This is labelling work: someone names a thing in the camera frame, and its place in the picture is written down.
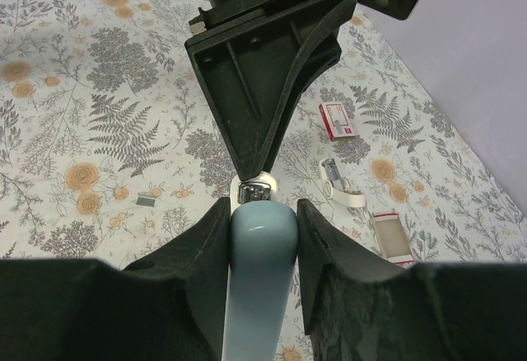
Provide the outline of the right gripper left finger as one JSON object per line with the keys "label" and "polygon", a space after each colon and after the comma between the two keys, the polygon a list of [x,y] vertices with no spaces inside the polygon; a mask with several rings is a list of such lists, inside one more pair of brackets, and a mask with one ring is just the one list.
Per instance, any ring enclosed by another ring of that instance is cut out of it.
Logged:
{"label": "right gripper left finger", "polygon": [[100,260],[4,260],[4,360],[218,360],[230,203],[117,270]]}

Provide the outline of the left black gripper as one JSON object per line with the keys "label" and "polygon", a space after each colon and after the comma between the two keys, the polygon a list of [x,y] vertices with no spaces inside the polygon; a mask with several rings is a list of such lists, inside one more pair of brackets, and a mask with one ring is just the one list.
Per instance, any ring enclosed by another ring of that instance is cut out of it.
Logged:
{"label": "left black gripper", "polygon": [[303,3],[273,14],[260,8],[276,1],[209,0],[212,8],[189,22],[197,36],[185,48],[243,181],[272,169],[301,93],[340,59],[338,30],[357,4],[285,0]]}

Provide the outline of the small removed staple piece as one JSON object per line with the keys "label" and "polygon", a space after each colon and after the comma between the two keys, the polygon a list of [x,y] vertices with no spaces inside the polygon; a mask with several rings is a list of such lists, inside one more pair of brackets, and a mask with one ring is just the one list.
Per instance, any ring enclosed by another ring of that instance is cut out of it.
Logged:
{"label": "small removed staple piece", "polygon": [[154,207],[157,197],[152,192],[138,192],[136,205],[143,207]]}

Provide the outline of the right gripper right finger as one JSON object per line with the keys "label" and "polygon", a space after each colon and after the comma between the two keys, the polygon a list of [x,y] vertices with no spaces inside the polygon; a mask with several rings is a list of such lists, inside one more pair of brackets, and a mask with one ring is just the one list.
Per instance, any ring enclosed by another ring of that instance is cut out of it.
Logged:
{"label": "right gripper right finger", "polygon": [[394,265],[297,204],[305,332],[316,360],[523,360],[526,267]]}

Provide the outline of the light blue stapler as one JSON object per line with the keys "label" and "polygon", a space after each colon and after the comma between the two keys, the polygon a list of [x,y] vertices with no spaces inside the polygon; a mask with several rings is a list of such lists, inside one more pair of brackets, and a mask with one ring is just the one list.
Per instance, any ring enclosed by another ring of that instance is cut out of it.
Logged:
{"label": "light blue stapler", "polygon": [[231,182],[224,360],[275,355],[299,242],[296,214],[277,194],[277,181],[265,171]]}

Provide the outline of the small white stapler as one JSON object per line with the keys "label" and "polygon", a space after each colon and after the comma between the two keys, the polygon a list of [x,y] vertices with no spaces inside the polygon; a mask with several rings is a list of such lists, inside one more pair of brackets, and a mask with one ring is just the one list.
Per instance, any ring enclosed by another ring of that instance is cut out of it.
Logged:
{"label": "small white stapler", "polygon": [[346,177],[342,177],[333,158],[319,161],[319,175],[324,196],[352,209],[366,206],[366,197],[360,190],[353,190]]}

